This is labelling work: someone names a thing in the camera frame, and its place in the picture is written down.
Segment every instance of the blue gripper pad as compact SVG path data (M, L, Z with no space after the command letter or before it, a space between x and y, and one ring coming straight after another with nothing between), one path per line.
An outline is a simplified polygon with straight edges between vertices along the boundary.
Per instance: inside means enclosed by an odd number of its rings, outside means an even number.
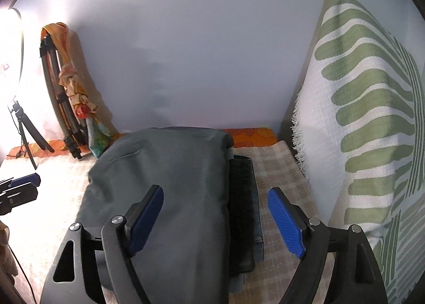
M301 217L279 187L269 191L268 206L286 247L301 259L305 254L303 230L306 229Z
M163 189L158 185L153 185L142 202L137 204L138 207L128 220L130 231L128 231L127 251L131 257L145 246L163 203Z
M31 175L26 175L25 177L16 178L10 183L9 189L12 189L14 187L19 187L22 184L27 184L31 182L36 187L40 186L41 179L40 176L37 173L33 173Z

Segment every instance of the gray cloth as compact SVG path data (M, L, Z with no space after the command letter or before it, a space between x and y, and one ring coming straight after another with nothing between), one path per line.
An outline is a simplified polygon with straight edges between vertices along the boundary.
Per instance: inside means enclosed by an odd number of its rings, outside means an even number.
M214 129L146 129L117 140L89 172L77 221L105 224L153 184L164 205L133 266L152 303L228 302L231 136Z

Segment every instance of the folded tripod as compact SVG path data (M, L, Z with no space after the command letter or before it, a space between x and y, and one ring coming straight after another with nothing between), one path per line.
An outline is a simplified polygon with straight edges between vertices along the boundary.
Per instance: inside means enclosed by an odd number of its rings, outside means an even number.
M12 112L15 113L16 119L18 120L18 129L19 134L21 135L22 143L25 146L25 150L28 153L29 159L31 160L34 170L36 170L37 165L35 165L34 158L32 156L31 150L29 149L28 141L26 139L23 126L25 126L26 130L28 130L29 134L32 136L34 141L37 143L37 145L39 145L42 150L47 149L49 150L49 152L53 153L54 149L48 144L44 137L41 136L38 130L34 127L34 124L32 124L31 120L24 113L24 110L22 109L21 105L19 105L17 100L14 101L12 105Z

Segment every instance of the metal screw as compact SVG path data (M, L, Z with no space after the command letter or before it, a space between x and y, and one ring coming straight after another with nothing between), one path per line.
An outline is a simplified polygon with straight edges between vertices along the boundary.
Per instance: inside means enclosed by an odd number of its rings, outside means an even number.
M320 220L318 218L310 218L309 219L309 224L312 226L319 226L320 225Z
M115 215L113 218L112 218L112 223L113 224L120 224L120 223L122 223L124 221L124 218L121 216L121 215Z
M80 223L79 223L79 222L75 222L75 223L73 223L73 224L69 227L69 229L70 229L71 231L77 231L80 227L81 227Z
M351 226L351 230L355 233L360 233L362 232L362 228L359 225L353 225Z

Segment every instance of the patterned pillow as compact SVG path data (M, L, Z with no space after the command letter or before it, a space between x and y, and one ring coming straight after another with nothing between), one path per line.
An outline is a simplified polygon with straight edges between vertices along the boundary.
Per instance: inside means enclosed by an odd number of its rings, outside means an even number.
M295 145L324 221L368 236L389 303L425 269L424 109L410 53L357 0L325 0Z

